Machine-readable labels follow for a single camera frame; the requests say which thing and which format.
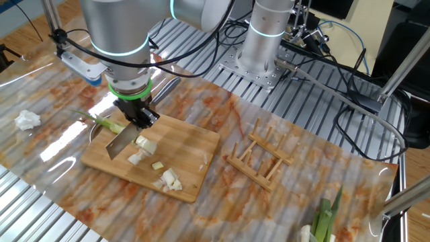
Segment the knife blade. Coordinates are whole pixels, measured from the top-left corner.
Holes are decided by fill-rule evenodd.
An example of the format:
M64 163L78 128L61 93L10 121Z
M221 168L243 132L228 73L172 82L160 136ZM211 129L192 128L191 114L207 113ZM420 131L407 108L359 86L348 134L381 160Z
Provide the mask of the knife blade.
M181 82L181 77L175 77L170 80L161 90L160 92L153 98L150 103L150 108L155 111L155 106L161 102L169 93L171 93L175 87ZM157 120L150 111L146 109L142 109L149 118L152 124ZM140 132L141 128L135 126L132 123L129 123L123 131L121 131L109 144L106 146L107 153L111 160L113 160L123 149L127 147L130 142L136 139Z
M132 140L137 138L142 131L133 123L129 123L115 138L106 145L107 153L111 160L113 160L121 151L130 144Z

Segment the bamboo cutting board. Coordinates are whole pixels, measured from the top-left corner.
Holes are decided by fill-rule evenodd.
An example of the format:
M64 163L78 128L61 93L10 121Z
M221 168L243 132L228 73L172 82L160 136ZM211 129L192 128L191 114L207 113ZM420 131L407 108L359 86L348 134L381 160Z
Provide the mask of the bamboo cutting board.
M110 119L124 126L128 123L119 110L116 110ZM107 128L103 128L93 139L82 155L81 162L178 200L195 202L216 152L220 135L165 115L161 115L155 124L143 130L141 135L157 142L157 150L137 166L127 161L129 156L138 152L132 145L128 145L113 161L110 160L105 146L115 134ZM204 164L204 156L207 158L207 165ZM155 171L152 164L157 161L161 161L164 168ZM173 168L179 176L183 188L181 191L163 192L152 185L168 168Z

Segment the leek piece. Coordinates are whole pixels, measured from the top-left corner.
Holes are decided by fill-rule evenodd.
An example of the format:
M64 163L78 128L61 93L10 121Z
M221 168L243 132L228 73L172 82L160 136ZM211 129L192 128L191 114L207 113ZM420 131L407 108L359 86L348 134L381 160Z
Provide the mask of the leek piece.
M316 226L318 225L318 219L320 218L320 212L316 211L314 213L314 221L312 222L312 229L310 232L315 236Z
M333 215L330 218L330 223L329 223L329 227L327 228L327 234L326 234L324 242L330 242L330 240L331 240L331 232L333 229L333 224L335 223L337 211L339 209L339 204L341 202L342 192L343 192L343 185L341 186L341 189L339 189L339 191L337 192L335 202L331 206L331 213Z
M324 242L329 227L331 213L331 202L328 199L322 198L320 203L320 216L316 226L315 238L318 242Z

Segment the marble-pattern table cover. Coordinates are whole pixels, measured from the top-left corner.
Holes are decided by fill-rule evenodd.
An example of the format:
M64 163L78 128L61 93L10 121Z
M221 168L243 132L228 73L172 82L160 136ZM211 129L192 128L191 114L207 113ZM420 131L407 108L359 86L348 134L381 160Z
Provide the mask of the marble-pattern table cover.
M82 17L67 29L85 27ZM75 32L71 38L89 47ZM333 227L337 241L379 241L380 212L397 165L367 160L257 107L201 78L183 79L157 111L221 135L220 148L194 204L142 188L81 164L94 123L70 110L108 115L115 96L106 81L91 87L68 70L45 41L0 74L0 164L34 185L67 212L109 241L295 241L301 226L312 222L320 198L334 200L344 185ZM93 58L73 51L86 61ZM153 55L153 61L161 61ZM171 70L187 73L176 65ZM151 69L153 95L174 76ZM42 125L21 131L20 111L41 115ZM287 139L282 150L294 164L281 164L280 181L270 193L226 162L233 144L241 154L247 134L261 117L257 132L270 141ZM256 146L248 165L276 162Z

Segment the metal grid table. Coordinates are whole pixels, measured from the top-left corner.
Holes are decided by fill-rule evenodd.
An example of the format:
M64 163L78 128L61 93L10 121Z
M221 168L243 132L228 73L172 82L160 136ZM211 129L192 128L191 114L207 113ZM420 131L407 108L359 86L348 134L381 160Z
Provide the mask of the metal grid table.
M159 29L154 27L151 36ZM187 52L203 42L208 34L202 33L187 24L169 19L154 38L160 46L155 53L163 58L172 58ZM218 63L224 61L224 54L230 46L220 46ZM198 73L204 70L211 61L214 53L214 42L199 50L195 55L178 62L178 65L188 71ZM306 60L294 52L288 51L286 59L293 63ZM345 91L340 75L336 68L318 61L301 67L322 83ZM293 74L280 81L274 89L266 90L249 81L237 77L216 65L203 78L225 88L243 99L260 106L290 122L293 122L329 141L339 145L346 151L357 153L345 142L344 137L333 125L333 117L345 105L333 96L323 92L312 83L299 79ZM378 87L356 80L360 92L364 95L375 96ZM400 103L389 99L380 116L399 130L404 127L403 112ZM340 119L342 127L348 135L370 157L389 156L399 151L394 137L380 125L372 123L367 117L356 112L345 115ZM406 187L404 155L388 161L400 165L401 190ZM401 220L400 236L407 241L406 215ZM0 241L105 241L96 232L79 222L62 208L29 186L23 180L0 167Z

